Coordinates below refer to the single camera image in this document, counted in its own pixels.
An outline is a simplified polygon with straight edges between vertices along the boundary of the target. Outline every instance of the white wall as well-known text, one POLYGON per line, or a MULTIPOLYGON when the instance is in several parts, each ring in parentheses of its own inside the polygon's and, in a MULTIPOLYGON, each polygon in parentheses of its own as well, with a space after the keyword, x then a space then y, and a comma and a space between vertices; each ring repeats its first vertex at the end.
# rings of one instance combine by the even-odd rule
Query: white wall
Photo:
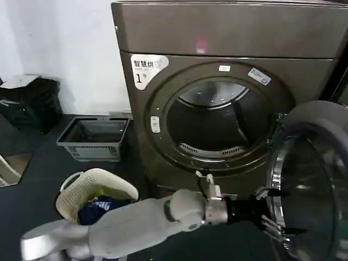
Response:
POLYGON ((0 0, 0 17, 1 77, 58 78, 65 113, 130 110, 110 0, 0 0))

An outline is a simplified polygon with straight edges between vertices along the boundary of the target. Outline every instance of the clothes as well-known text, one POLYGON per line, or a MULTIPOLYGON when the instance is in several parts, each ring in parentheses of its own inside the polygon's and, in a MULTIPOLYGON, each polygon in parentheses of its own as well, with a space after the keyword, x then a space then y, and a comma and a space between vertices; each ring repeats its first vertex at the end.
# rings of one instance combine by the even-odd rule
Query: clothes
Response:
POLYGON ((92 225, 97 222, 106 212, 121 208, 133 203, 132 200, 116 200, 110 196, 98 196, 89 200, 83 208, 78 211, 80 225, 92 225))

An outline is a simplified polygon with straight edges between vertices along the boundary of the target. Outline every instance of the gray plastic basket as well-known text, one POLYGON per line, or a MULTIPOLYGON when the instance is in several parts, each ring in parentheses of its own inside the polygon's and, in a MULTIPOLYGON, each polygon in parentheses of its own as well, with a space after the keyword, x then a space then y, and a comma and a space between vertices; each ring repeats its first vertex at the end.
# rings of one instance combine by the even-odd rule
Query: gray plastic basket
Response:
POLYGON ((121 161, 129 119, 75 117, 57 140, 77 161, 121 161))

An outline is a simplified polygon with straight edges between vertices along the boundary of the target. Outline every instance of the door hinge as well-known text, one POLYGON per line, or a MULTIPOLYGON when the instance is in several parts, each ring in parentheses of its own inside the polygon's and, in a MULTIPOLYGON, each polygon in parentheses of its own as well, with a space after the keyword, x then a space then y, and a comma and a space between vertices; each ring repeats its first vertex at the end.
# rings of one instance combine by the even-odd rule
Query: door hinge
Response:
POLYGON ((287 114, 286 113, 275 113, 274 118, 276 125, 274 127, 273 133, 267 139, 266 144, 269 148, 272 148, 274 145, 275 139, 278 137, 279 133, 283 130, 283 120, 287 114))

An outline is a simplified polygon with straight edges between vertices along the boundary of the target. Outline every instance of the machine top panel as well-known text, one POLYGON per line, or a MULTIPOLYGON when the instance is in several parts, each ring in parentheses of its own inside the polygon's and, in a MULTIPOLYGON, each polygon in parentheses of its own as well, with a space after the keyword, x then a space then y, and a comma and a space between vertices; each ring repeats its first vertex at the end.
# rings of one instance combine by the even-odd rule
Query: machine top panel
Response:
POLYGON ((129 53, 333 59, 348 35, 348 5, 328 1, 125 1, 111 7, 120 50, 129 53))
POLYGON ((119 1, 114 1, 114 3, 135 3, 135 2, 139 2, 139 3, 144 3, 144 2, 180 2, 180 3, 207 3, 207 2, 211 2, 211 3, 216 3, 216 4, 224 4, 224 3, 234 3, 234 4, 245 4, 245 3, 264 3, 264 4, 289 4, 289 3, 293 3, 293 4, 323 4, 323 5, 348 5, 348 1, 347 0, 337 0, 337 1, 324 1, 324 0, 237 0, 237 1, 228 1, 228 0, 197 0, 197 1, 193 1, 193 0, 119 0, 119 1))

